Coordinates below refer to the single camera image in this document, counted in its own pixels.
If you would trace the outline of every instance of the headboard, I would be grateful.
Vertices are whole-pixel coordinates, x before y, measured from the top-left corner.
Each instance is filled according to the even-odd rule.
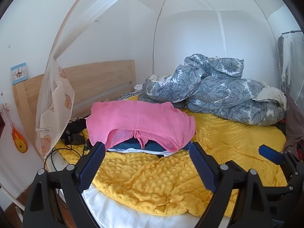
[[[94,102],[116,100],[134,91],[136,84],[134,60],[89,63],[65,68],[64,72],[75,91],[72,118],[90,114]],[[43,76],[38,75],[13,86],[21,122],[33,145],[37,101]]]

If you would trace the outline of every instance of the pink shirt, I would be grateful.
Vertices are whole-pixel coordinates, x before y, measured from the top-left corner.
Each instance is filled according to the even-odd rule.
[[[195,134],[194,117],[174,108],[169,102],[97,102],[91,112],[87,118],[91,144],[100,141],[105,144],[106,150],[134,137],[142,148],[150,139],[169,152],[177,152]]]

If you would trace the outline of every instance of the floral pattern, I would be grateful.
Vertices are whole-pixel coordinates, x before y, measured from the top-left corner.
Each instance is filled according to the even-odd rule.
[[[263,85],[241,79],[244,60],[209,58],[201,54],[186,57],[164,79],[147,78],[139,100],[150,103],[172,102],[176,108],[211,113],[219,117],[255,125],[272,125],[285,117],[278,103],[251,100]]]

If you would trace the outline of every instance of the silver bolt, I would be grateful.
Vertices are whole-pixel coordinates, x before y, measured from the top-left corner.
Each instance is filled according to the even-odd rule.
[[[45,172],[44,169],[40,169],[40,170],[38,171],[38,175],[42,175],[44,172]]]
[[[250,169],[249,172],[252,175],[256,175],[257,174],[257,171],[255,169]]]
[[[66,169],[67,170],[74,170],[75,166],[73,164],[69,164]]]
[[[228,170],[228,165],[226,165],[226,164],[221,164],[220,166],[219,166],[222,170]]]

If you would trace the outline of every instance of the dark blue garment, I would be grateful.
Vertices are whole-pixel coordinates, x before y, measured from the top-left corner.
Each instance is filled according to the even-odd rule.
[[[191,142],[189,142],[186,146],[184,146],[182,149],[183,150],[188,150]],[[134,149],[141,149],[141,145],[139,144],[138,139],[136,138],[131,138],[128,139],[124,142],[121,142],[115,146],[112,147],[112,149],[129,149],[129,148],[134,148]],[[148,140],[147,144],[145,145],[145,150],[148,151],[153,151],[153,152],[163,152],[166,151],[165,148],[163,148],[160,144],[153,140]]]

